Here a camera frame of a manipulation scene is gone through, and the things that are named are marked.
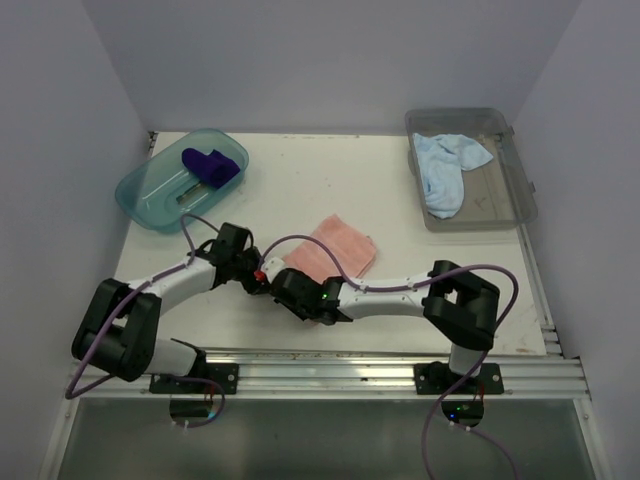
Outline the pink towel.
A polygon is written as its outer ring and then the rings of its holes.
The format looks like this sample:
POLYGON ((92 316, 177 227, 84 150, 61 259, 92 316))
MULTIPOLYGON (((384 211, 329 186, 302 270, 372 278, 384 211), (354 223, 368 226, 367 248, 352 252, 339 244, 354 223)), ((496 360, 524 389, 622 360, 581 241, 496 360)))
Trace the pink towel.
MULTIPOLYGON (((362 277, 376 259, 377 248, 373 240, 345 223, 337 214, 326 217, 309 236, 331 251, 348 277, 362 277)), ((291 242, 296 242, 296 246, 282 256, 289 268, 302 271, 318 284, 340 275, 334 262, 320 246, 300 238, 285 241, 291 242)))

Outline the dark purple towel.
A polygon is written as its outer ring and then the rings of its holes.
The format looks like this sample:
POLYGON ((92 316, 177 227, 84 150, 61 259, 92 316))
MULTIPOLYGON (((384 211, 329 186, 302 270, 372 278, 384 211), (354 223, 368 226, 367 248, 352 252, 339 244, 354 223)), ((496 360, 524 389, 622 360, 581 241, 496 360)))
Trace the dark purple towel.
POLYGON ((217 150, 204 154, 194 148, 187 148, 181 154, 184 167, 200 182, 219 189, 234 179, 241 171, 230 158, 217 150))

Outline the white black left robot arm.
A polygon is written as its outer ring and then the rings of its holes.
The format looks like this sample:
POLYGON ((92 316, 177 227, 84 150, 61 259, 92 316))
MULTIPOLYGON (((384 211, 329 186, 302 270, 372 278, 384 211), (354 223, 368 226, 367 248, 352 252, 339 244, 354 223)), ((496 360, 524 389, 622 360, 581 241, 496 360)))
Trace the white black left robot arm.
POLYGON ((71 345, 82 369, 91 365, 129 382, 146 374, 169 375, 189 393, 205 386, 204 352, 159 338, 160 319, 229 281, 251 295, 261 294, 254 275, 260 253, 251 231, 230 223, 222 224, 214 239, 189 247, 183 259, 160 273, 128 282, 109 278, 98 285, 71 345))

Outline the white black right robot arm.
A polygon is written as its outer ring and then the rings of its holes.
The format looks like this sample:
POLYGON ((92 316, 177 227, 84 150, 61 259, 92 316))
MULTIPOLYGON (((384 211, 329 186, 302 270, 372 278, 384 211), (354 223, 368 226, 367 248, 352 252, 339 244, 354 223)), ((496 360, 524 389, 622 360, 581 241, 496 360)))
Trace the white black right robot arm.
POLYGON ((269 293, 301 320, 324 325, 376 317, 423 317, 451 342, 445 379, 451 389, 468 392, 481 380, 477 363, 493 348, 500 290, 465 271, 435 282, 457 269, 437 261, 431 271, 399 280, 367 285, 340 276, 319 283, 307 274, 273 258, 262 267, 269 293))

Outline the teal plastic tub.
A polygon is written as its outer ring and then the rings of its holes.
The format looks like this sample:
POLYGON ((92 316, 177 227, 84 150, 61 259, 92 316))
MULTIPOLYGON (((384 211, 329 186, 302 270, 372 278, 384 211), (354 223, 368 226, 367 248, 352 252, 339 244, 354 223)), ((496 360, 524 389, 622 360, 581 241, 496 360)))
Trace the teal plastic tub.
POLYGON ((172 234, 180 230, 183 215, 201 216, 228 196, 244 180, 248 166, 249 154, 236 140, 219 130, 196 130, 127 174, 118 184, 115 198, 138 225, 172 234), (184 167, 181 154, 187 148, 204 154, 217 150, 232 159, 241 171, 225 186, 209 187, 184 167))

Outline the light blue towel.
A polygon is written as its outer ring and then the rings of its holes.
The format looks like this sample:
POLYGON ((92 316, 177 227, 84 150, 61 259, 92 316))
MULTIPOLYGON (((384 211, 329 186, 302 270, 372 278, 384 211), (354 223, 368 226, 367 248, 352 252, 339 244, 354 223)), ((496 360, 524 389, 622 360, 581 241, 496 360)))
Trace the light blue towel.
POLYGON ((439 219, 454 217, 462 207, 463 173, 490 163, 494 156, 478 141, 461 134, 411 136, 427 211, 439 219))

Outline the clear grey plastic bin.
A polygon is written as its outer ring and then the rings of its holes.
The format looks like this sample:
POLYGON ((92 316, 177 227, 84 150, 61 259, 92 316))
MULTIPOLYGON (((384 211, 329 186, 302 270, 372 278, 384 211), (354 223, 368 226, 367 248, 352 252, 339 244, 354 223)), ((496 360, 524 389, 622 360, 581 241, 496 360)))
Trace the clear grey plastic bin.
POLYGON ((409 140, 408 162, 414 175, 426 228, 434 232, 508 230, 537 216, 533 189, 514 144, 514 132, 501 112, 494 108, 414 109, 405 114, 409 140), (481 143, 494 159, 464 172, 464 201, 450 219, 439 219, 427 211, 417 157, 411 136, 461 134, 481 143))

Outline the aluminium mounting rail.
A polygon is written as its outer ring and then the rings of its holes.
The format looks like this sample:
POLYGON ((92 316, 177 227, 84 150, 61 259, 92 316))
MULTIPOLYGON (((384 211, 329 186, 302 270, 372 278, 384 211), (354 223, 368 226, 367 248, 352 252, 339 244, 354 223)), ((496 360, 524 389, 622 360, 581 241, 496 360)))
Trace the aluminium mounting rail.
MULTIPOLYGON (((416 395, 413 367, 443 356, 209 350, 207 361, 238 366, 238 399, 384 399, 416 395)), ((588 399, 582 364, 561 357, 492 357, 506 400, 588 399)))

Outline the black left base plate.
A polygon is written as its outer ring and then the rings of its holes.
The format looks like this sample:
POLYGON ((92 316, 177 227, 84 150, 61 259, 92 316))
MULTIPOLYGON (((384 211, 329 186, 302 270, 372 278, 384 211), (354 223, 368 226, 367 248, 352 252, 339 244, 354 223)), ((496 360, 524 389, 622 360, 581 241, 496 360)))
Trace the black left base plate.
POLYGON ((237 363, 207 363, 199 371, 185 377, 172 377, 154 374, 151 377, 149 392, 165 395, 197 395, 223 391, 235 395, 239 380, 237 363))

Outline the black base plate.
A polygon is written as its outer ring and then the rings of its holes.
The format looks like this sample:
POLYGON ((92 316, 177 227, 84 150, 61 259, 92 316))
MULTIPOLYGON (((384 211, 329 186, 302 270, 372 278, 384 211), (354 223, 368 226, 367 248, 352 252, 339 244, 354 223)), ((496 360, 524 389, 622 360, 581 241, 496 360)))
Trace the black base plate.
MULTIPOLYGON (((434 361, 413 365, 413 380, 418 395, 441 395, 461 375, 453 373, 446 363, 434 361)), ((456 395, 501 395, 505 393, 502 373, 497 363, 483 363, 479 373, 453 391, 456 395)))
POLYGON ((207 363, 199 371, 185 377, 172 377, 154 374, 151 377, 149 392, 165 395, 197 395, 223 391, 235 395, 239 380, 237 363, 207 363))

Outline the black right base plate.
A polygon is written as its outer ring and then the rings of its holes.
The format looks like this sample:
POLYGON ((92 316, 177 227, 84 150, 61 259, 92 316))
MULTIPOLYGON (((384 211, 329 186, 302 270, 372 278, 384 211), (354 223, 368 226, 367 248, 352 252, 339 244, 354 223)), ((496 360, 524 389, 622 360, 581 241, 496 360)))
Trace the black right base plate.
MULTIPOLYGON (((446 363, 434 361, 413 365, 413 380, 418 395, 441 395, 461 375, 453 373, 446 363)), ((453 391, 456 395, 501 395, 505 393, 502 373, 497 363, 483 363, 479 373, 453 391)))

